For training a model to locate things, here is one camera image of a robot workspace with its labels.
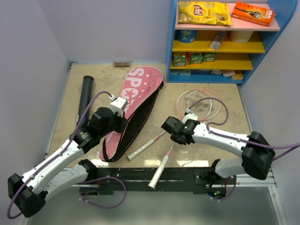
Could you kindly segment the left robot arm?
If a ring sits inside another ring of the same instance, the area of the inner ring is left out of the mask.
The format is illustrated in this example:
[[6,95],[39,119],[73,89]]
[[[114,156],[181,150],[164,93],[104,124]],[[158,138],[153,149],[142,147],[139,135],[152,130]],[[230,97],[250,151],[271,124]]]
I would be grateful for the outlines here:
[[7,180],[8,196],[20,210],[19,215],[29,218],[35,215],[46,203],[50,194],[46,187],[68,164],[83,156],[107,134],[124,131],[128,120],[125,112],[117,107],[100,107],[86,122],[79,121],[70,138],[49,158],[24,173],[12,174]]

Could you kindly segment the black shuttlecock tube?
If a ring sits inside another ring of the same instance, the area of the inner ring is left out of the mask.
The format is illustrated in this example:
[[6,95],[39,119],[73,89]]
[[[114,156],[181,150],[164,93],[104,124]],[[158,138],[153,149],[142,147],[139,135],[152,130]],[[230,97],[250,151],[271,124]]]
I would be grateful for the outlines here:
[[83,77],[76,124],[79,123],[79,120],[83,116],[86,107],[91,101],[93,83],[94,83],[94,78],[92,76],[87,75]]

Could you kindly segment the pink racket bag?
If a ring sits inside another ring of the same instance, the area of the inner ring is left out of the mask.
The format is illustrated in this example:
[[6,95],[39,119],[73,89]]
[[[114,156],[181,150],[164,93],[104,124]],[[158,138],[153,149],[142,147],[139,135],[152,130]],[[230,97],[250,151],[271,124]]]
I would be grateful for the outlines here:
[[128,124],[123,133],[111,132],[105,137],[99,153],[102,161],[118,161],[132,145],[150,116],[163,79],[163,73],[151,66],[129,71],[120,91],[120,97],[128,101],[124,110]]

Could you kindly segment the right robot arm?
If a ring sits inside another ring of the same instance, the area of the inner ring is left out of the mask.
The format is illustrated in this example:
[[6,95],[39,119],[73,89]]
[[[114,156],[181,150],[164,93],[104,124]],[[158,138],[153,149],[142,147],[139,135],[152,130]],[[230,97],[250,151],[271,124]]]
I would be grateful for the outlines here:
[[206,144],[234,154],[229,160],[216,159],[211,167],[200,177],[214,184],[220,184],[225,178],[239,174],[265,180],[275,157],[274,150],[258,132],[250,135],[234,134],[215,128],[208,129],[205,124],[193,120],[179,120],[169,116],[162,124],[170,139],[178,144]]

